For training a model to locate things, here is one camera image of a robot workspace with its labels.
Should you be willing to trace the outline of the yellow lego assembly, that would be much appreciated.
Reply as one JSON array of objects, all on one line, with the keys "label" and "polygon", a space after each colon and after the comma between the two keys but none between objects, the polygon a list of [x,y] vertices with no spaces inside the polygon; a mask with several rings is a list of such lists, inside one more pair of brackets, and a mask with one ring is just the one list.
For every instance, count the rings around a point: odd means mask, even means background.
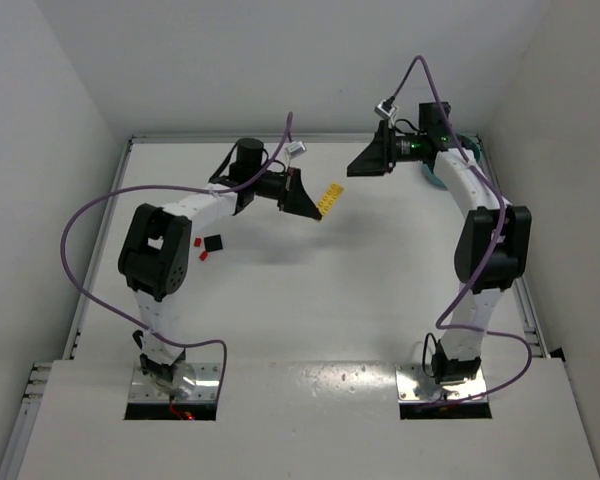
[{"label": "yellow lego assembly", "polygon": [[322,217],[326,216],[327,213],[333,208],[343,191],[344,187],[337,183],[331,183],[327,187],[316,204],[317,209]]}]

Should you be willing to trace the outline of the black square lego plate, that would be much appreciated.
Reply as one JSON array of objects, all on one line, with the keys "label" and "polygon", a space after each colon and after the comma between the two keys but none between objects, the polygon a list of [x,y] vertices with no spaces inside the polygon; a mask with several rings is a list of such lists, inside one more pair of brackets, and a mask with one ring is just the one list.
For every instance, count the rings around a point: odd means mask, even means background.
[{"label": "black square lego plate", "polygon": [[224,243],[220,234],[209,235],[203,238],[204,250],[213,253],[224,249]]}]

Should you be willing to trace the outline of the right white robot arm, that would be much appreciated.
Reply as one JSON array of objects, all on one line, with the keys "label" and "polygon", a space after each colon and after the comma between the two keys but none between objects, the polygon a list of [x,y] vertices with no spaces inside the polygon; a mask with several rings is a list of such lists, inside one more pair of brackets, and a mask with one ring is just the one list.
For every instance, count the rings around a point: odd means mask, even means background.
[{"label": "right white robot arm", "polygon": [[396,112],[390,99],[377,106],[374,137],[346,173],[383,176],[400,162],[420,162],[456,202],[464,219],[454,253],[459,292],[436,322],[443,335],[424,368],[438,384],[464,382],[481,366],[481,346],[496,304],[525,271],[532,215],[527,207],[512,205],[489,181],[471,149],[452,131],[448,103],[420,104],[414,133],[398,128]]}]

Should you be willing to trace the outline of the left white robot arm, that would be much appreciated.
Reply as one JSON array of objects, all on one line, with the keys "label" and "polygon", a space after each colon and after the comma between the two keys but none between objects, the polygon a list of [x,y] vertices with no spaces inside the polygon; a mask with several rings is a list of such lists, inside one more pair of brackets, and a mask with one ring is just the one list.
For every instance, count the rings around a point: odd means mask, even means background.
[{"label": "left white robot arm", "polygon": [[276,202],[285,213],[319,221],[323,214],[307,194],[301,170],[264,167],[264,143],[238,140],[200,193],[161,206],[136,208],[118,260],[118,270],[148,327],[134,340],[140,365],[164,386],[176,384],[186,353],[169,338],[179,317],[178,290],[185,283],[193,235],[217,220],[242,212],[255,197]]}]

